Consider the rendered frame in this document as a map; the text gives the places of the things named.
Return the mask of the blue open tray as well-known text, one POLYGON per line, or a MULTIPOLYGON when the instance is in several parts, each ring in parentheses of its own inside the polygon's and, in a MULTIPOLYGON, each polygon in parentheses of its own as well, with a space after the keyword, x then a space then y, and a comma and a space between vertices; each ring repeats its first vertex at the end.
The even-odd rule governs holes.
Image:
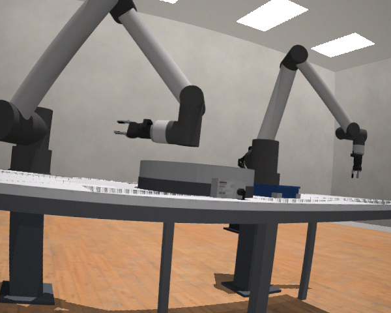
POLYGON ((272 197, 272 192, 282 193, 282 198, 296 198, 300 186, 282 186, 282 185, 267 185, 267 184, 253 184, 254 196, 272 197))

